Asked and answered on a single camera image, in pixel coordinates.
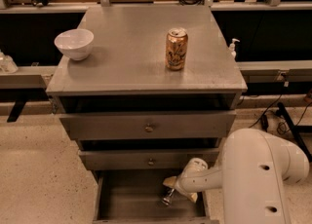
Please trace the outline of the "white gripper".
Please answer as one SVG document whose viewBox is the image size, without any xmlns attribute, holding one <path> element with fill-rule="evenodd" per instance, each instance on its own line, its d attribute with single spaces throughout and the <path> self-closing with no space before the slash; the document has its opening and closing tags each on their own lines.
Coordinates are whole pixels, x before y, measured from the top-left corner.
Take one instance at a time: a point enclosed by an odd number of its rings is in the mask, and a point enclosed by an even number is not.
<svg viewBox="0 0 312 224">
<path fill-rule="evenodd" d="M 167 177 L 163 181 L 163 185 L 174 188 L 182 195 L 188 198 L 192 203 L 196 203 L 198 199 L 198 190 L 200 183 L 196 181 L 200 173 L 208 169 L 208 164 L 200 158 L 192 158 L 182 173 L 176 177 Z"/>
</svg>

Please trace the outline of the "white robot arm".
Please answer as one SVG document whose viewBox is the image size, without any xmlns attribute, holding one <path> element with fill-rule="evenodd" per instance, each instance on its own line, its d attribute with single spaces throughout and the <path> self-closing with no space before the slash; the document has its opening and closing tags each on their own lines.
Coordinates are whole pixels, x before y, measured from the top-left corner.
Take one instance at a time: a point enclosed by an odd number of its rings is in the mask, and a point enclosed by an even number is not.
<svg viewBox="0 0 312 224">
<path fill-rule="evenodd" d="M 284 185 L 297 184 L 308 173 L 308 158 L 297 145 L 265 131 L 240 129 L 226 138 L 219 166 L 209 168 L 193 158 L 163 184 L 191 202 L 199 192 L 220 187 L 225 224 L 292 224 Z"/>
</svg>

